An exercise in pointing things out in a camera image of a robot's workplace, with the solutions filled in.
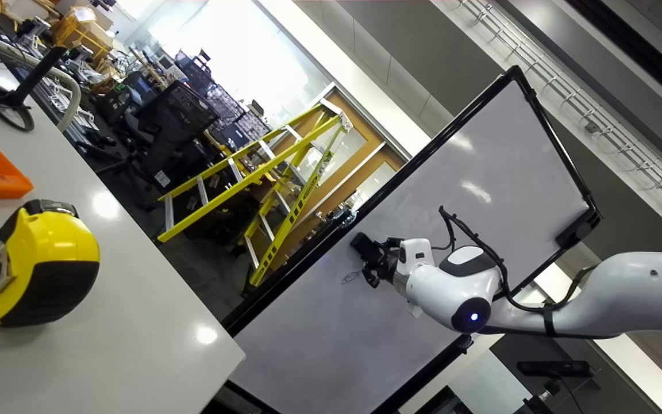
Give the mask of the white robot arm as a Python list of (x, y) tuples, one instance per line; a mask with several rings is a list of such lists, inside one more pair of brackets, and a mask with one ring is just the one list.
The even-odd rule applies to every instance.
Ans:
[(424, 315), (457, 333), (615, 339), (662, 331), (662, 252), (617, 254), (571, 279), (558, 302), (504, 294), (507, 266), (486, 246), (438, 260), (427, 239), (386, 239), (366, 254), (370, 283), (391, 283)]

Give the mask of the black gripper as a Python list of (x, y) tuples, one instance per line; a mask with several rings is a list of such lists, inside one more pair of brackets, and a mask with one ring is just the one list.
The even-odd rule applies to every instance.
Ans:
[(381, 282), (394, 282), (401, 263), (403, 243), (399, 237), (388, 237), (386, 243), (378, 243), (376, 249), (378, 256), (369, 266), (369, 283), (372, 287), (378, 287)]

